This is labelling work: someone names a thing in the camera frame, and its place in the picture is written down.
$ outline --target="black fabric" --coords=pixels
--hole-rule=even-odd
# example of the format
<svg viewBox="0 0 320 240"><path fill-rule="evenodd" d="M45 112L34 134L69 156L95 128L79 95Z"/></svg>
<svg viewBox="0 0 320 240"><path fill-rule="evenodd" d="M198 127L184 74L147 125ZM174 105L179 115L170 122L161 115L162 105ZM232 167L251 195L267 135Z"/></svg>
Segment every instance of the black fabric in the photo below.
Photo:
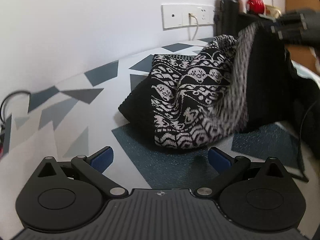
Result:
<svg viewBox="0 0 320 240"><path fill-rule="evenodd" d="M254 22L272 22L269 19L248 13L239 13L237 18L237 31L240 32Z"/></svg>
<svg viewBox="0 0 320 240"><path fill-rule="evenodd" d="M141 81L119 106L119 111L137 131L154 141L155 127L151 105L151 74Z"/></svg>
<svg viewBox="0 0 320 240"><path fill-rule="evenodd" d="M320 240L320 225L318 226L318 229L315 235L313 236L312 240Z"/></svg>
<svg viewBox="0 0 320 240"><path fill-rule="evenodd" d="M287 118L292 96L284 45L260 28L255 36L247 74L248 122L244 132Z"/></svg>
<svg viewBox="0 0 320 240"><path fill-rule="evenodd" d="M318 85L297 75L284 44L265 30L256 33L247 76L248 122L243 132L289 121L297 134L307 109L320 100ZM307 114L301 134L320 159L320 102Z"/></svg>

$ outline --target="electrical socket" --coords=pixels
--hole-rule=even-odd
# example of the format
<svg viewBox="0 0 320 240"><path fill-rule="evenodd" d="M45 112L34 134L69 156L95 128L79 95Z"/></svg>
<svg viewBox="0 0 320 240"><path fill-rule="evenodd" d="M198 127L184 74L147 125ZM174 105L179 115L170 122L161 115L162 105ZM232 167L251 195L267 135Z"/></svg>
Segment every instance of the electrical socket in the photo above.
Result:
<svg viewBox="0 0 320 240"><path fill-rule="evenodd" d="M196 25L196 19L190 18L189 13L197 17L199 25L213 25L214 10L215 7L210 5L164 4L162 5L163 27L166 29Z"/></svg>

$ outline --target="gray geometric patterned bedsheet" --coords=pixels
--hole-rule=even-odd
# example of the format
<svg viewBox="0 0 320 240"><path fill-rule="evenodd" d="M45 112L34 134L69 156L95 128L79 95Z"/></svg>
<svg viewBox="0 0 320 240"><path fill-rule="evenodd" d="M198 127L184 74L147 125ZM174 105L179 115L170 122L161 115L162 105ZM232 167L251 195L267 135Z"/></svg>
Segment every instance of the gray geometric patterned bedsheet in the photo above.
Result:
<svg viewBox="0 0 320 240"><path fill-rule="evenodd" d="M6 152L52 122L59 161L91 155L109 145L114 150L114 162L104 174L128 190L204 184L217 176L208 163L207 147L179 152L146 142L120 114L118 106L148 75L154 54L196 55L208 41L210 38L141 52L64 80L32 94L30 100L21 100L20 111L12 111L9 117ZM252 136L260 136L261 143L249 145ZM249 155L255 161L277 156L285 165L296 168L296 139L275 124L254 134L232 135L215 145L230 155Z"/></svg>

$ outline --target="black cable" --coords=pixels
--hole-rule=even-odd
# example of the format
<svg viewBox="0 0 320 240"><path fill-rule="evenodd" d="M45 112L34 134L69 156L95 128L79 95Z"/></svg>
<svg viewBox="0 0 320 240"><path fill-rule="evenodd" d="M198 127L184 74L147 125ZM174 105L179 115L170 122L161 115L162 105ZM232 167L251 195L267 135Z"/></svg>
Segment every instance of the black cable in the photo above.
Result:
<svg viewBox="0 0 320 240"><path fill-rule="evenodd" d="M1 103L1 106L0 106L0 120L3 124L5 124L5 117L4 117L4 111L2 111L2 108L4 106L4 103L11 97L15 96L15 95L18 95L18 94L26 94L26 95L30 95L31 93L29 91L26 91L26 90L18 90L18 91L15 91L15 92L12 92L10 93L9 95L7 95L5 97L5 99L3 99L2 103Z"/></svg>
<svg viewBox="0 0 320 240"><path fill-rule="evenodd" d="M7 118L6 118L4 115L5 115L5 113L6 113L7 105L9 104L9 102L10 102L9 99L7 99L7 100L4 102L3 107L2 107L2 112L0 112L0 114L3 113L3 120L4 120L4 121L7 120Z"/></svg>
<svg viewBox="0 0 320 240"><path fill-rule="evenodd" d="M302 135L302 128L303 128L303 123L305 118L307 117L307 114L309 113L309 111L316 105L316 103L318 103L319 100L316 100L309 108L308 110L305 112L302 120L301 120L301 125L300 125L300 131L299 131L299 142L298 142L298 156L297 156L297 164L298 164L298 168L299 171L301 172L302 176L296 175L296 174L292 174L290 173L291 177L295 178L295 179L299 179L302 180L303 182L309 182L308 177L305 175L304 173L304 168L303 168L303 158L302 158L302 152L301 152L301 135Z"/></svg>
<svg viewBox="0 0 320 240"><path fill-rule="evenodd" d="M320 240L320 225L318 226L318 229L315 235L313 236L312 240Z"/></svg>

